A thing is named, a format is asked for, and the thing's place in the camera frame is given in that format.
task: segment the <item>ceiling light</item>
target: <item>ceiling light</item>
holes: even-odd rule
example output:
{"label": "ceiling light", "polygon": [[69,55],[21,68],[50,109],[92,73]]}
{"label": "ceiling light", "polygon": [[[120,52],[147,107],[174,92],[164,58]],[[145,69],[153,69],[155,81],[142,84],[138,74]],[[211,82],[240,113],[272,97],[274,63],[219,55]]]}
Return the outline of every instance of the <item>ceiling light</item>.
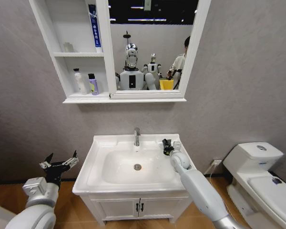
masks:
{"label": "ceiling light", "polygon": [[143,6],[131,6],[131,9],[138,9],[138,10],[144,10]]}
{"label": "ceiling light", "polygon": [[154,21],[166,21],[164,18],[154,19]]}
{"label": "ceiling light", "polygon": [[153,19],[128,19],[128,21],[153,21]]}

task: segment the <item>mirror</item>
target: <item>mirror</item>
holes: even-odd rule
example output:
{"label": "mirror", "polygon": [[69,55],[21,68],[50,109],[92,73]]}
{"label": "mirror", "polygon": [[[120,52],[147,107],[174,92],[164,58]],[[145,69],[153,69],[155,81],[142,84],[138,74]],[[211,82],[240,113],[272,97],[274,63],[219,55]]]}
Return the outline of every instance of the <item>mirror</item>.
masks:
{"label": "mirror", "polygon": [[117,90],[178,90],[198,0],[109,0]]}

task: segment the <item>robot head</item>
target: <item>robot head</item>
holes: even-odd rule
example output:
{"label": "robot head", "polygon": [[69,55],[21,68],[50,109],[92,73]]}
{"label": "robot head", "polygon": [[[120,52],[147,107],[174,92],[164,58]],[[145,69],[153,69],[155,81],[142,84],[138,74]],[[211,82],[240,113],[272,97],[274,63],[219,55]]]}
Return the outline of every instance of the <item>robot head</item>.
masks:
{"label": "robot head", "polygon": [[138,48],[130,43],[125,48],[126,67],[135,68],[138,61]]}
{"label": "robot head", "polygon": [[156,54],[155,53],[153,53],[151,55],[151,58],[152,58],[152,63],[156,63]]}

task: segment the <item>purple bottle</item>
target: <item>purple bottle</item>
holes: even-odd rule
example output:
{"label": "purple bottle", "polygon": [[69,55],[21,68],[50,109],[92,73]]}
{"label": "purple bottle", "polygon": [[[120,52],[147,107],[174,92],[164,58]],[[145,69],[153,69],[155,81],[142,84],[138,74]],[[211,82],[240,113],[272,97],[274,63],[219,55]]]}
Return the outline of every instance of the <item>purple bottle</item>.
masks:
{"label": "purple bottle", "polygon": [[89,76],[91,94],[93,95],[99,94],[100,92],[99,92],[99,88],[97,87],[97,82],[96,82],[94,74],[89,73],[88,76]]}

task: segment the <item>toilet seat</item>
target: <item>toilet seat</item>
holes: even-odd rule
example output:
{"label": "toilet seat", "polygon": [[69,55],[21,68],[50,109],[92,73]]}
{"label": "toilet seat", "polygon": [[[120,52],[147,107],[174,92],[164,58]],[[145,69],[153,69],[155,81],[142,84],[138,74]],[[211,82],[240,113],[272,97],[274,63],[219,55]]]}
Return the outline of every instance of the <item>toilet seat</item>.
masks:
{"label": "toilet seat", "polygon": [[268,176],[250,178],[248,184],[286,222],[286,183],[277,177]]}

